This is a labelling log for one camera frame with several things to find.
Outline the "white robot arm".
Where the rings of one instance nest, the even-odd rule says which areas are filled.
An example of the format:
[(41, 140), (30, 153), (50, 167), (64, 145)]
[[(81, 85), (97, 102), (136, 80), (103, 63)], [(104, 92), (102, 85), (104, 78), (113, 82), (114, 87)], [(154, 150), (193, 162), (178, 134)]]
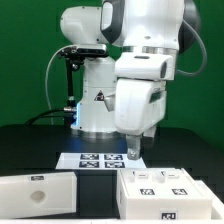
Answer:
[(67, 63), (84, 69), (72, 130), (87, 138), (122, 135), (128, 158), (137, 160), (142, 138), (153, 138), (165, 116), (177, 57), (198, 37), (194, 0), (102, 0), (66, 9), (60, 26), (71, 42)]

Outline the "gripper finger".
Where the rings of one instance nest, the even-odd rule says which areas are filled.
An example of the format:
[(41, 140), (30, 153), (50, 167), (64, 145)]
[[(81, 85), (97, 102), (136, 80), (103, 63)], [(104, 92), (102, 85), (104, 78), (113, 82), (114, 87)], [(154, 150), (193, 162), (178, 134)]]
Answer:
[(140, 158), (141, 137), (127, 135), (126, 143), (127, 143), (127, 157), (130, 160), (138, 160)]
[(143, 133), (143, 136), (147, 137), (147, 138), (154, 138), (155, 137), (155, 133), (156, 133), (156, 129), (157, 129), (156, 125), (152, 126), (151, 128), (147, 129)]

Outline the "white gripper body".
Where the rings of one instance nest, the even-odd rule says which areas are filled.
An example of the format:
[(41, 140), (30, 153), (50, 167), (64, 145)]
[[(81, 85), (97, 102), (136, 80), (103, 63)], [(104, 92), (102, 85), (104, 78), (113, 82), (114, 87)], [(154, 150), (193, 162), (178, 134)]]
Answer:
[(164, 118), (163, 82), (120, 78), (116, 86), (115, 125), (120, 133), (141, 135)]

